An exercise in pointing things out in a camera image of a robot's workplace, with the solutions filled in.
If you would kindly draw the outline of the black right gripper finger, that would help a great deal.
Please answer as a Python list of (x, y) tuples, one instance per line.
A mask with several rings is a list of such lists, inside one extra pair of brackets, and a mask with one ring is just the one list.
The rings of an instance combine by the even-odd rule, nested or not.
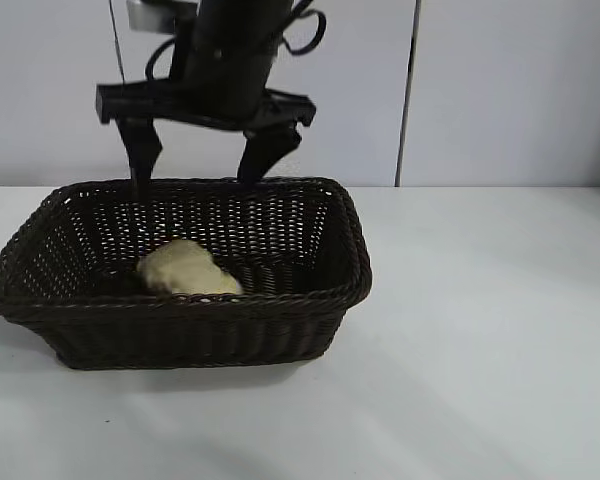
[(122, 118), (117, 127), (124, 144), (134, 195), (146, 198), (162, 143), (150, 118)]
[(296, 124), (283, 123), (246, 131), (245, 149), (238, 167), (240, 183), (258, 183), (284, 157), (295, 151), (302, 137)]

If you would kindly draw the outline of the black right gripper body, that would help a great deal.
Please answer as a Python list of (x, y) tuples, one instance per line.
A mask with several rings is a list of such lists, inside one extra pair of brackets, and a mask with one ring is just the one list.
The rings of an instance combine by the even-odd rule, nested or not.
[(145, 79), (96, 86), (99, 121), (170, 120), (222, 131), (255, 131), (278, 124), (308, 127), (315, 104), (306, 95), (268, 89), (266, 83), (277, 57), (272, 49), (237, 63), (213, 58), (192, 67), (191, 53), (175, 51), (169, 75), (153, 75), (162, 55), (155, 50), (145, 65)]

